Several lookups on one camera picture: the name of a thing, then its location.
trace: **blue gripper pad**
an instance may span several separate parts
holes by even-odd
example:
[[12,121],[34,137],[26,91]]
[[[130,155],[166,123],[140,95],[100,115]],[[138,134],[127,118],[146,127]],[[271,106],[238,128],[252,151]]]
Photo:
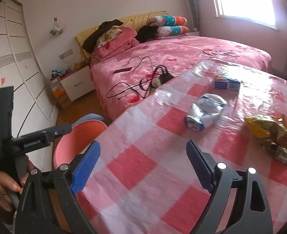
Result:
[[72,185],[70,189],[74,195],[84,189],[86,182],[100,157],[100,144],[94,141],[86,151],[87,153],[72,175]]
[[202,187],[212,194],[214,190],[214,186],[212,184],[213,173],[207,166],[201,150],[198,149],[190,140],[187,142],[186,152]]

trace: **hand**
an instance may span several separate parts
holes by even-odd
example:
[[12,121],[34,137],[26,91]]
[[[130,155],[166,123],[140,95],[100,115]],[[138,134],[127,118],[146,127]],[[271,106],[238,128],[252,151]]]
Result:
[[[32,170],[34,168],[34,165],[29,160],[28,161],[28,170]],[[14,192],[22,193],[23,186],[25,185],[25,182],[28,177],[28,173],[23,177],[20,182],[22,187],[20,187],[12,177],[10,177],[7,173],[4,173],[0,171],[0,206],[5,209],[6,211],[12,211],[13,205],[11,202],[10,197],[8,196],[6,189],[12,190]]]

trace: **nightstand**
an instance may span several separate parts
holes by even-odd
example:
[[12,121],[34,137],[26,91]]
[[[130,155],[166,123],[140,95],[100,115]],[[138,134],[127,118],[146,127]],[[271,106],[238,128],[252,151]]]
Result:
[[191,35],[191,36],[200,36],[200,32],[188,32],[186,33],[187,35]]
[[95,89],[90,79],[89,66],[70,72],[61,79],[61,84],[71,101]]

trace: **power outlet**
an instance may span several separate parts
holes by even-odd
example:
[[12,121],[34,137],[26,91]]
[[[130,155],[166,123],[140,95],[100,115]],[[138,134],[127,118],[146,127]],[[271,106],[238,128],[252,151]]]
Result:
[[73,50],[67,50],[66,52],[64,52],[63,54],[59,55],[60,60],[63,60],[65,57],[68,57],[69,55],[73,54]]

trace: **red and white tablecloth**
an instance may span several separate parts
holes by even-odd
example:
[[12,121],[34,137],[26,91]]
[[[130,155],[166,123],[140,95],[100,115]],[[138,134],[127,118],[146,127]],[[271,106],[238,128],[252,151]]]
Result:
[[[287,220],[287,166],[271,158],[244,125],[257,114],[287,116],[287,81],[240,66],[238,92],[214,90],[212,77],[227,62],[208,59],[129,108],[97,137],[101,156],[79,203],[98,233],[189,233],[209,193],[186,155],[192,139],[216,162],[234,170],[254,167],[271,207],[274,232]],[[203,93],[228,101],[221,118],[203,132],[184,124],[191,104]],[[235,191],[230,194],[234,199]],[[219,230],[230,215],[227,206]]]

